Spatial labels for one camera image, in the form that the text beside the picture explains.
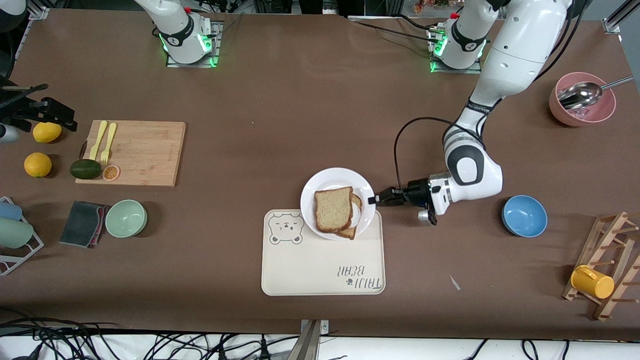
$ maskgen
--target wooden cutting board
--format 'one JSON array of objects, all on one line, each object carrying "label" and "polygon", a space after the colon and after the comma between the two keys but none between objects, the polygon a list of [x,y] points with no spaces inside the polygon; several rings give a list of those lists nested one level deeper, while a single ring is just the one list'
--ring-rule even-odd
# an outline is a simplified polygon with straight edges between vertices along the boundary
[{"label": "wooden cutting board", "polygon": [[[101,120],[94,120],[84,159],[89,158]],[[77,184],[175,186],[182,141],[187,125],[183,122],[114,120],[118,124],[111,146],[110,165],[118,165],[121,173],[114,181],[76,179]],[[96,161],[107,146],[105,131]]]}]

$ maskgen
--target avocado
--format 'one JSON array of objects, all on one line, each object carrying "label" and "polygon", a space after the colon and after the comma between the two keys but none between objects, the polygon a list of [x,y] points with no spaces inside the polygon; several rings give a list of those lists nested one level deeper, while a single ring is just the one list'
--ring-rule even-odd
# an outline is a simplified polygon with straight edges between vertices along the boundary
[{"label": "avocado", "polygon": [[70,171],[76,179],[89,180],[100,176],[102,168],[98,161],[82,159],[71,164]]}]

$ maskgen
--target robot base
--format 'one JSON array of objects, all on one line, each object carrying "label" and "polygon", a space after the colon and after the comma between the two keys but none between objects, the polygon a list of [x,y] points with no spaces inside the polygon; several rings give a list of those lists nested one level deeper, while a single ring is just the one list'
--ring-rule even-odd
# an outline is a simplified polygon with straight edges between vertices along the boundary
[{"label": "robot base", "polygon": [[186,68],[196,68],[196,69],[209,69],[212,67],[218,66],[218,57],[220,56],[220,45],[222,43],[222,29],[223,29],[224,21],[212,21],[211,22],[211,33],[216,34],[216,37],[209,39],[211,41],[211,52],[202,57],[202,59],[190,63],[183,64],[175,61],[169,54],[167,53],[166,57],[166,66],[167,67],[186,67]]},{"label": "robot base", "polygon": [[432,29],[437,29],[437,31],[427,30],[427,38],[434,38],[440,41],[440,43],[429,43],[429,62],[431,66],[431,72],[448,72],[450,74],[480,74],[480,60],[476,59],[476,61],[470,67],[466,69],[454,69],[452,67],[448,67],[442,60],[435,54],[437,50],[440,50],[440,46],[445,46],[446,44],[442,44],[443,35],[445,33],[445,23],[440,22],[438,25]]}]

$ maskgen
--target yellow mug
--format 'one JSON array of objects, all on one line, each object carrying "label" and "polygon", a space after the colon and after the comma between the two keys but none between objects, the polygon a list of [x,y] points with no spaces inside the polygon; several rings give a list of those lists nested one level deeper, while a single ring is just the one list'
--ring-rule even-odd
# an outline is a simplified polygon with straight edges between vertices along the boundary
[{"label": "yellow mug", "polygon": [[611,276],[597,272],[587,265],[580,265],[571,274],[571,286],[600,299],[609,297],[614,288]]}]

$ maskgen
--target bear drawing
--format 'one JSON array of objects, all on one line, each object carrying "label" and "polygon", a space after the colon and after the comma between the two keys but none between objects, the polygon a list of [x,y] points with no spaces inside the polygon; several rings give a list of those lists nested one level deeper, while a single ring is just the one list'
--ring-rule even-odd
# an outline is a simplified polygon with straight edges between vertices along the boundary
[{"label": "bear drawing", "polygon": [[291,241],[294,244],[299,244],[302,242],[302,227],[304,225],[305,222],[300,215],[273,215],[269,219],[269,228],[271,229],[269,242],[273,245],[281,241]]}]

